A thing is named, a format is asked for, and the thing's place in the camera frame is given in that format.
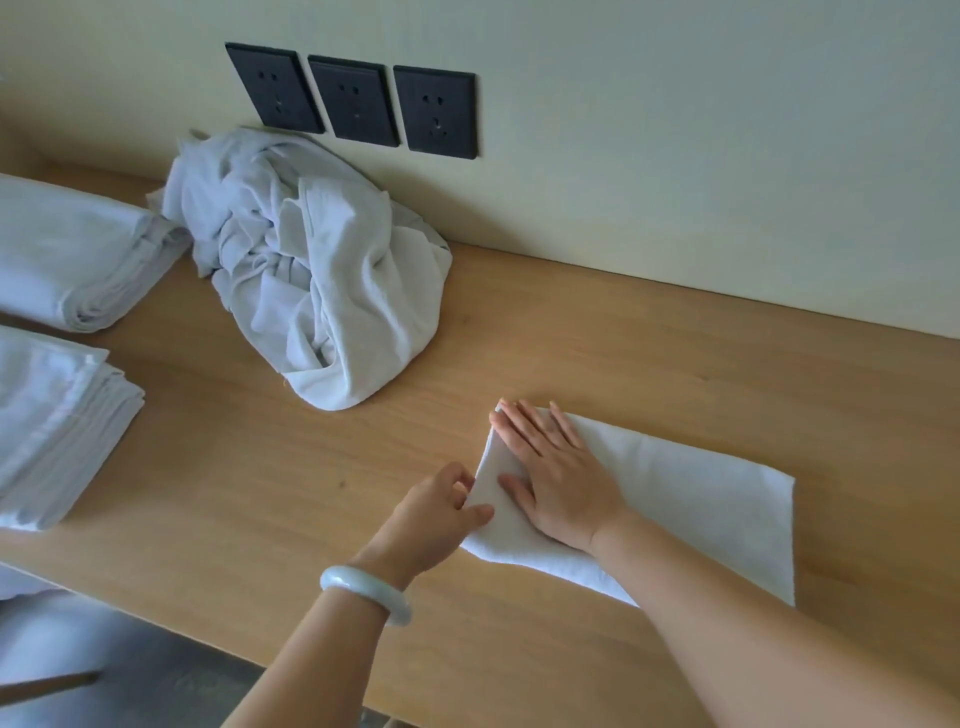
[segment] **left hand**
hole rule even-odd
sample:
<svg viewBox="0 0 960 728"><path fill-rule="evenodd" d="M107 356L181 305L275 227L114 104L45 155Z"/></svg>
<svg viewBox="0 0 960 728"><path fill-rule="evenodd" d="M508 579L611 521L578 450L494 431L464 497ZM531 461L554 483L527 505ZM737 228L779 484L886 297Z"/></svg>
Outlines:
<svg viewBox="0 0 960 728"><path fill-rule="evenodd" d="M415 485L350 565L403 591L444 561L473 531L493 518L488 504L464 508L473 475L448 463Z"/></svg>

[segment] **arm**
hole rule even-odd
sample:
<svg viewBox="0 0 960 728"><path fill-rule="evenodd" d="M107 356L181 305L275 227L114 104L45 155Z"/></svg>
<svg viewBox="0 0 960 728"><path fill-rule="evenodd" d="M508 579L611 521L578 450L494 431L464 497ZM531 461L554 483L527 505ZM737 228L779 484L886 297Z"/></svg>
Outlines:
<svg viewBox="0 0 960 728"><path fill-rule="evenodd" d="M957 726L960 704L902 675L630 510L551 403L493 427L531 481L500 484L539 530L597 559L657 627L720 725Z"/></svg>
<svg viewBox="0 0 960 728"><path fill-rule="evenodd" d="M349 564L405 590L493 517L492 506L463 507L472 485L464 466L445 466L411 489ZM356 726L388 616L363 596L325 591L225 728Z"/></svg>

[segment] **towel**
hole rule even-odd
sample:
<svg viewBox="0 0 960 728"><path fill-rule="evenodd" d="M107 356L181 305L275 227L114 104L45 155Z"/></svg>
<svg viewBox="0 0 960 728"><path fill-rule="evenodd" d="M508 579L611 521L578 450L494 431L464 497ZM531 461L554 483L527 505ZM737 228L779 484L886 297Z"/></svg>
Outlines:
<svg viewBox="0 0 960 728"><path fill-rule="evenodd" d="M142 207L0 175L0 310L86 333L116 323L190 245Z"/></svg>
<svg viewBox="0 0 960 728"><path fill-rule="evenodd" d="M720 452L569 417L631 507L793 605L790 475ZM634 604L590 556L539 533L500 488L496 478L501 473L527 477L491 430L467 504L492 503L496 515L464 541L467 551L486 561L545 571Z"/></svg>
<svg viewBox="0 0 960 728"><path fill-rule="evenodd" d="M369 397L437 330L444 240L309 139L184 141L158 197L244 336L315 407Z"/></svg>
<svg viewBox="0 0 960 728"><path fill-rule="evenodd" d="M143 406L107 354L0 327L0 526L62 519Z"/></svg>

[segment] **electrical socket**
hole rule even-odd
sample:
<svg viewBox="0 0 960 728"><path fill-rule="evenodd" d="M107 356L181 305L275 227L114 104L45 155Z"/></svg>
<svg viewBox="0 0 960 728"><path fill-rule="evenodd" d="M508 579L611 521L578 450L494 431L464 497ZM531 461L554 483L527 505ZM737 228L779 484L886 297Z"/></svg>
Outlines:
<svg viewBox="0 0 960 728"><path fill-rule="evenodd" d="M394 66L407 145L415 152L477 156L476 76Z"/></svg>
<svg viewBox="0 0 960 728"><path fill-rule="evenodd" d="M382 65L323 56L310 56L307 62L339 138L399 146Z"/></svg>
<svg viewBox="0 0 960 728"><path fill-rule="evenodd" d="M226 46L263 126L295 132L324 131L296 51L243 43Z"/></svg>

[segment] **bracelet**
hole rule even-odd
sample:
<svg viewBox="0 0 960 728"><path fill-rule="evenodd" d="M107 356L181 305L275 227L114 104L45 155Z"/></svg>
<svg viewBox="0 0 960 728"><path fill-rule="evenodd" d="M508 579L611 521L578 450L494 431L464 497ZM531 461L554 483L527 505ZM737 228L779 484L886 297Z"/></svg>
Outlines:
<svg viewBox="0 0 960 728"><path fill-rule="evenodd" d="M405 627L414 615L410 602L398 589L354 567L330 567L320 577L320 588L339 587L375 601L390 612L387 624Z"/></svg>

